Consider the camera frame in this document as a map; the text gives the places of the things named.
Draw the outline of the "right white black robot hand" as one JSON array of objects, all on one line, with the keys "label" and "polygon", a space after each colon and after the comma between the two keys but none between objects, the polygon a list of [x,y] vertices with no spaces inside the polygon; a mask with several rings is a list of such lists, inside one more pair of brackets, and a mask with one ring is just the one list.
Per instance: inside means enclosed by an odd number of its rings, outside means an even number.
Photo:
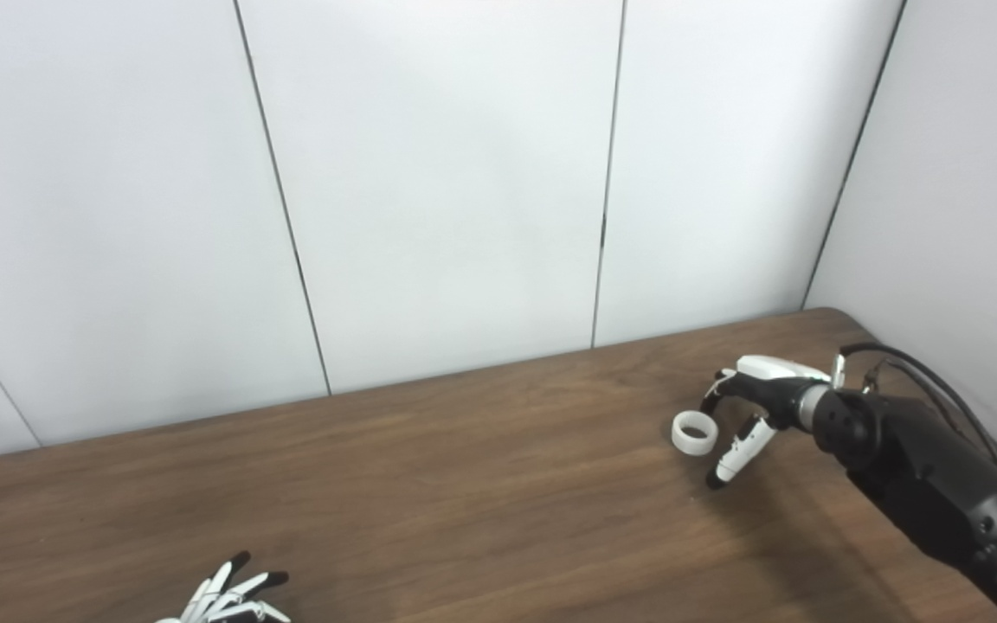
[{"label": "right white black robot hand", "polygon": [[814,367],[779,357],[745,355],[735,367],[715,374],[715,382],[705,391],[698,410],[713,415],[725,398],[744,400],[756,407],[733,434],[725,451],[705,477],[709,489],[723,489],[780,431],[811,429],[801,410],[810,395],[816,397],[831,388],[832,377]]}]

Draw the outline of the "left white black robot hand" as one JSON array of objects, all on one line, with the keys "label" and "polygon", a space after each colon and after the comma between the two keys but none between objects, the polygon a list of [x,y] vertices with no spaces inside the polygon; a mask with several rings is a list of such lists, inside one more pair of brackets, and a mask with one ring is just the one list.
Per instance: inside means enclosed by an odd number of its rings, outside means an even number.
[{"label": "left white black robot hand", "polygon": [[181,614],[162,622],[290,622],[285,612],[261,598],[269,588],[287,584],[289,573],[267,571],[237,582],[237,573],[250,560],[246,549],[230,557],[197,585]]}]

